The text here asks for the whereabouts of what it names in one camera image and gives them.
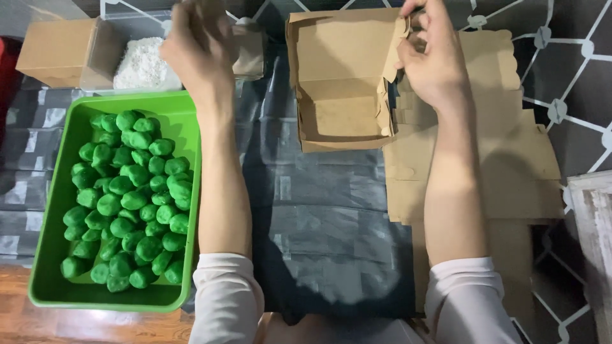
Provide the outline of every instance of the white sleeve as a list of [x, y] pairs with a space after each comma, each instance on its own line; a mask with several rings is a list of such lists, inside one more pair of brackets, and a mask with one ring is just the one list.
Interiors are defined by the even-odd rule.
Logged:
[[425, 315], [437, 344], [520, 344], [501, 304], [504, 287], [491, 257], [431, 268]]
[[201, 254], [193, 281], [198, 291], [189, 344], [252, 344], [264, 297], [250, 259], [233, 253]]

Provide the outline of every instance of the forearm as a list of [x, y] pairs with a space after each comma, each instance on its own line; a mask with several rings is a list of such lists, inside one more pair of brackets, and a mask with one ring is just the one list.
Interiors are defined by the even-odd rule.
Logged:
[[251, 258], [251, 210], [236, 151], [233, 108], [198, 109], [202, 141], [200, 253]]
[[425, 194], [425, 240], [432, 266], [488, 255], [478, 188], [476, 110], [469, 89], [438, 109], [438, 138]]

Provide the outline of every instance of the open cardboard box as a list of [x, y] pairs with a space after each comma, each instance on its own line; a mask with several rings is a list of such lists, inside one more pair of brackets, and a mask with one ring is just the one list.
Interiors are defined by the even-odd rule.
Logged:
[[380, 148], [394, 135], [387, 83], [409, 20], [397, 9], [291, 13], [290, 82], [303, 152]]

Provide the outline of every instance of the green dough ball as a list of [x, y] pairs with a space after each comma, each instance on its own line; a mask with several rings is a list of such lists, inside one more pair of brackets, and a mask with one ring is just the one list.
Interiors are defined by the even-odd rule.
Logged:
[[91, 167], [86, 167], [72, 177], [72, 183], [75, 184], [78, 189], [86, 189], [88, 187], [93, 187], [95, 181], [98, 180], [99, 177], [100, 175], [96, 170]]
[[91, 127], [94, 129], [102, 129], [102, 118], [104, 118], [104, 116], [104, 114], [101, 114], [99, 116], [90, 118], [89, 123], [91, 124]]
[[164, 172], [171, 176], [181, 172], [187, 172], [189, 170], [189, 160], [186, 157], [174, 158], [166, 161], [166, 165], [163, 167]]
[[147, 204], [147, 198], [138, 191], [130, 191], [121, 198], [121, 205], [128, 210], [139, 210]]
[[149, 183], [149, 172], [140, 165], [130, 165], [127, 173], [134, 186], [142, 186]]
[[174, 205], [176, 205], [176, 207], [182, 211], [189, 211], [189, 208], [191, 207], [191, 199], [184, 198], [184, 199], [174, 200]]
[[93, 188], [79, 190], [76, 196], [76, 202], [89, 209], [94, 209], [99, 199], [100, 192]]
[[159, 176], [163, 174], [163, 168], [166, 165], [166, 160], [163, 160], [160, 157], [152, 157], [149, 160], [149, 172], [152, 174]]
[[76, 163], [72, 166], [72, 169], [70, 170], [70, 175], [74, 177], [75, 174], [79, 173], [87, 167], [89, 167], [89, 164], [86, 162]]
[[168, 232], [163, 235], [162, 245], [163, 248], [167, 251], [176, 252], [183, 247], [187, 243], [187, 236], [184, 234], [177, 234], [174, 232]]
[[81, 240], [81, 237], [89, 228], [86, 226], [70, 226], [64, 231], [64, 238], [68, 241]]
[[139, 267], [149, 265], [151, 263], [150, 261], [146, 261], [140, 258], [140, 256], [136, 253], [136, 251], [134, 251], [134, 261], [136, 262], [136, 265]]
[[170, 219], [170, 230], [178, 234], [187, 234], [189, 227], [189, 216], [185, 214], [176, 214]]
[[132, 145], [130, 144], [130, 138], [132, 137], [132, 134], [134, 133], [133, 130], [124, 130], [121, 132], [121, 143], [123, 143], [124, 145], [133, 148]]
[[151, 186], [149, 184], [137, 187], [136, 191], [138, 191], [138, 193], [141, 193], [146, 198], [150, 198], [153, 195], [153, 190], [151, 190]]
[[102, 166], [110, 163], [113, 156], [113, 150], [106, 143], [100, 143], [94, 149], [94, 156], [91, 165]]
[[111, 293], [118, 293], [130, 288], [130, 277], [116, 277], [113, 275], [108, 276], [106, 281], [106, 288]]
[[155, 192], [168, 191], [168, 184], [166, 184], [167, 179], [168, 178], [166, 176], [155, 176], [151, 178], [149, 181], [151, 190]]
[[115, 151], [115, 156], [113, 157], [113, 166], [122, 167], [125, 165], [131, 165], [134, 163], [134, 159], [132, 159], [132, 149], [129, 147], [119, 147]]
[[132, 159], [136, 164], [142, 167], [147, 167], [149, 165], [149, 160], [151, 159], [151, 157], [151, 153], [142, 149], [137, 149], [132, 152]]
[[118, 217], [111, 223], [111, 233], [120, 238], [131, 233], [134, 230], [134, 224], [125, 217]]
[[100, 179], [95, 181], [94, 189], [102, 189], [103, 193], [109, 193], [110, 189], [108, 188], [108, 186], [111, 184], [112, 180], [113, 180], [113, 178], [111, 178], [111, 177], [100, 178]]
[[68, 227], [82, 226], [85, 224], [85, 218], [89, 214], [89, 209], [84, 206], [76, 206], [64, 214], [64, 224]]
[[78, 241], [72, 255], [83, 259], [94, 259], [100, 250], [100, 241]]
[[85, 218], [85, 223], [90, 229], [100, 231], [110, 227], [111, 218], [100, 214], [97, 209], [94, 209]]
[[170, 219], [172, 219], [172, 216], [178, 213], [179, 213], [179, 210], [176, 209], [175, 206], [163, 205], [163, 206], [160, 206], [159, 209], [157, 210], [157, 214], [155, 218], [157, 219], [159, 223], [167, 225], [170, 223]]
[[108, 276], [110, 274], [111, 273], [109, 271], [108, 263], [104, 261], [94, 266], [94, 268], [91, 269], [89, 276], [91, 277], [91, 280], [94, 281], [94, 283], [106, 284], [106, 281], [108, 280]]
[[170, 188], [170, 195], [175, 200], [189, 200], [191, 199], [191, 191], [193, 184], [188, 181], [177, 181], [174, 184], [168, 186]]
[[110, 240], [112, 238], [114, 238], [115, 236], [113, 235], [113, 232], [111, 232], [111, 228], [104, 228], [102, 230], [102, 240]]
[[132, 254], [125, 251], [117, 253], [108, 263], [111, 275], [115, 277], [128, 277], [134, 271], [135, 265]]
[[177, 182], [179, 181], [188, 181], [191, 182], [191, 178], [189, 178], [189, 175], [185, 172], [181, 172], [181, 173], [177, 173], [177, 174], [173, 174], [170, 177], [168, 177], [168, 187], [172, 186], [172, 185], [176, 185]]
[[119, 147], [121, 144], [121, 134], [120, 133], [102, 133], [100, 135], [99, 143], [105, 143], [109, 147]]
[[169, 232], [169, 230], [170, 228], [168, 225], [163, 225], [157, 220], [152, 220], [147, 222], [147, 227], [144, 229], [144, 232], [147, 234], [147, 236], [162, 237], [164, 234]]
[[153, 270], [155, 275], [161, 275], [170, 263], [171, 259], [172, 252], [164, 250], [162, 253], [158, 254], [151, 263], [151, 270]]
[[162, 241], [154, 236], [146, 236], [136, 245], [136, 254], [146, 261], [154, 260], [162, 250]]
[[130, 284], [138, 289], [145, 289], [156, 280], [157, 276], [151, 271], [150, 266], [140, 267], [130, 275]]
[[120, 176], [129, 176], [130, 175], [130, 166], [132, 165], [123, 165], [121, 166], [121, 168], [119, 169], [119, 175]]
[[100, 258], [109, 261], [119, 251], [121, 251], [121, 239], [113, 237], [100, 249]]
[[134, 123], [134, 130], [137, 132], [152, 133], [155, 131], [155, 124], [148, 118], [140, 118], [136, 121], [136, 123]]
[[155, 220], [158, 208], [159, 207], [154, 204], [145, 205], [144, 207], [140, 208], [140, 218], [145, 222]]
[[109, 193], [100, 197], [97, 209], [104, 216], [117, 215], [121, 210], [121, 201], [117, 195]]
[[85, 232], [85, 234], [83, 234], [83, 237], [81, 239], [84, 241], [98, 241], [101, 238], [102, 238], [101, 230], [92, 230], [90, 228], [87, 230], [87, 232]]
[[117, 115], [117, 119], [116, 119], [117, 127], [121, 131], [130, 130], [134, 126], [134, 123], [136, 123], [137, 119], [138, 119], [138, 116], [136, 116], [136, 113], [134, 111], [132, 110], [122, 111]]
[[71, 279], [84, 274], [87, 271], [87, 266], [87, 261], [82, 260], [81, 258], [68, 257], [62, 261], [59, 269], [65, 278]]
[[138, 149], [149, 149], [153, 139], [149, 133], [134, 132], [130, 135], [130, 145]]
[[118, 176], [113, 178], [111, 183], [108, 185], [108, 189], [119, 196], [123, 196], [126, 193], [134, 190], [135, 187], [129, 177]]
[[158, 206], [166, 206], [172, 203], [172, 196], [167, 191], [159, 192], [151, 196], [151, 201]]
[[174, 149], [172, 141], [159, 138], [149, 145], [149, 150], [151, 154], [159, 156], [172, 154]]
[[130, 220], [132, 223], [138, 223], [140, 221], [138, 212], [135, 210], [121, 209], [118, 215], [119, 217], [125, 217], [126, 219]]
[[94, 150], [97, 145], [97, 143], [87, 142], [78, 150], [78, 156], [85, 161], [93, 161]]
[[134, 252], [136, 250], [138, 242], [146, 236], [147, 235], [144, 233], [144, 231], [129, 232], [123, 237], [121, 247], [123, 247], [123, 250], [126, 252]]
[[102, 118], [102, 129], [110, 133], [118, 133], [121, 130], [117, 128], [117, 114], [111, 113]]
[[170, 264], [163, 275], [170, 283], [181, 283], [183, 281], [183, 260], [177, 260]]
[[96, 166], [94, 169], [103, 178], [114, 177], [117, 175], [117, 169], [111, 165]]

